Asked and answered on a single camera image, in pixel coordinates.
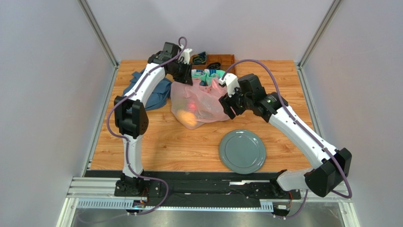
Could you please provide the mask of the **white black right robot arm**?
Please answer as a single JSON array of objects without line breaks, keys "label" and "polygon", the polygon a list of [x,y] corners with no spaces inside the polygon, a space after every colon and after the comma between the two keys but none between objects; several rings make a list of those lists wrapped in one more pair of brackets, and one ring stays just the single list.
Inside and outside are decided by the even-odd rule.
[{"label": "white black right robot arm", "polygon": [[304,123],[287,101],[277,92],[266,93],[257,75],[241,78],[229,73],[219,79],[227,93],[219,99],[224,113],[231,119],[250,110],[280,130],[304,154],[310,163],[307,169],[281,171],[276,179],[284,191],[307,189],[326,197],[347,179],[352,154],[328,143]]}]

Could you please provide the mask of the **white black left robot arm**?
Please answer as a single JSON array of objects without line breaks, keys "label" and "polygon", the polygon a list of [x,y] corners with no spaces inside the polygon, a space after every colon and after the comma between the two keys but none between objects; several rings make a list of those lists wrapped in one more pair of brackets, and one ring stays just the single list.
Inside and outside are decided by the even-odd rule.
[{"label": "white black left robot arm", "polygon": [[115,125],[124,142],[124,168],[116,183],[117,192],[139,195],[144,190],[141,175],[141,147],[143,135],[149,126],[146,103],[156,86],[167,74],[174,81],[192,85],[191,48],[166,42],[163,50],[149,57],[147,65],[135,85],[114,100]]}]

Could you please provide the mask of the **pink translucent plastic bag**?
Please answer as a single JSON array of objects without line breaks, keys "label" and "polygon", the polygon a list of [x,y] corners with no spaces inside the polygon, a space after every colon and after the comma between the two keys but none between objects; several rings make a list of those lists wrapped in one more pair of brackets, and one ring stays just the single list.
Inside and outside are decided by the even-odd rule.
[{"label": "pink translucent plastic bag", "polygon": [[201,86],[196,80],[193,80],[193,85],[173,82],[170,92],[171,112],[177,119],[178,110],[189,111],[186,107],[187,103],[189,101],[195,102],[198,106],[198,111],[191,113],[196,116],[198,124],[194,127],[185,126],[190,130],[196,129],[205,123],[227,121],[229,117],[223,112],[219,102],[219,99],[226,93],[227,90],[221,87],[216,80],[213,80],[210,86]]}]

